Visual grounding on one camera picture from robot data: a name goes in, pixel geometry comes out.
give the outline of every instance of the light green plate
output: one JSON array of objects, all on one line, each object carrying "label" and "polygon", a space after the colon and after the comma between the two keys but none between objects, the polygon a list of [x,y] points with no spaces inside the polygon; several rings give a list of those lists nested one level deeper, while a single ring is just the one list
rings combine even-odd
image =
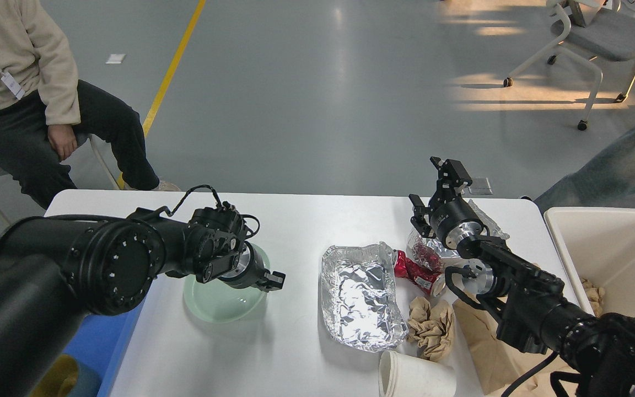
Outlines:
[{"label": "light green plate", "polygon": [[[256,244],[255,252],[269,269],[266,253]],[[210,323],[227,323],[249,314],[265,298],[266,292],[254,287],[235,289],[220,280],[201,284],[194,276],[187,276],[183,287],[183,300],[197,318]]]}]

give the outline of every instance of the beige jacket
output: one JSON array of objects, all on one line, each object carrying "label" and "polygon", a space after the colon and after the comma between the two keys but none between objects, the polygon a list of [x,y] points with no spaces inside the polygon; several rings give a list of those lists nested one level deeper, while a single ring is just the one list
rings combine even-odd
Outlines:
[{"label": "beige jacket", "polygon": [[[0,68],[26,95],[38,90],[46,123],[78,124],[78,68],[68,39],[39,0],[0,0]],[[1,81],[0,109],[16,102]]]}]

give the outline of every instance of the black robotic arm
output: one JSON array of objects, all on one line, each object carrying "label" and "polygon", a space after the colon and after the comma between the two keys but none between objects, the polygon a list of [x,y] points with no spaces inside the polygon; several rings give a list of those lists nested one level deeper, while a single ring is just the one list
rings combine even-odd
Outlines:
[{"label": "black robotic arm", "polygon": [[[579,397],[635,397],[635,318],[610,313],[597,319],[568,302],[557,276],[513,254],[503,239],[482,234],[486,226],[461,197],[472,183],[461,163],[430,160],[438,169],[436,192],[428,206],[418,196],[409,196],[411,223],[422,237],[436,238],[462,258],[482,263],[446,268],[449,289],[470,306],[489,312],[501,341],[521,352],[550,348],[579,371],[553,373],[552,386],[560,397],[567,395],[560,381],[579,384]],[[476,301],[456,286],[456,273],[464,282],[476,282]]]},{"label": "black robotic arm", "polygon": [[[209,186],[197,186],[194,189]],[[27,395],[88,314],[114,316],[138,306],[160,274],[215,278],[269,292],[285,274],[269,272],[231,204],[195,211],[187,223],[168,208],[128,218],[22,219],[0,237],[0,395]]]}]

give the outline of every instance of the white bin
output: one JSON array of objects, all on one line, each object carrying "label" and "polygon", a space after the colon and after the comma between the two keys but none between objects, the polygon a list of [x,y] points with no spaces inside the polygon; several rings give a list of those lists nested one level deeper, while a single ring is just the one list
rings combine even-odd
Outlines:
[{"label": "white bin", "polygon": [[582,277],[605,287],[605,313],[635,317],[635,209],[550,208],[545,223],[580,306],[592,313]]}]

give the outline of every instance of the hand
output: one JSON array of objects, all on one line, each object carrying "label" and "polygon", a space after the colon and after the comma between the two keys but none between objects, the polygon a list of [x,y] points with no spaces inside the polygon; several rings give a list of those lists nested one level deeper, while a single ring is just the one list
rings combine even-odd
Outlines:
[{"label": "hand", "polygon": [[75,133],[70,124],[48,126],[48,141],[51,143],[51,148],[58,153],[60,161],[70,157],[78,148],[78,141],[75,139]]}]

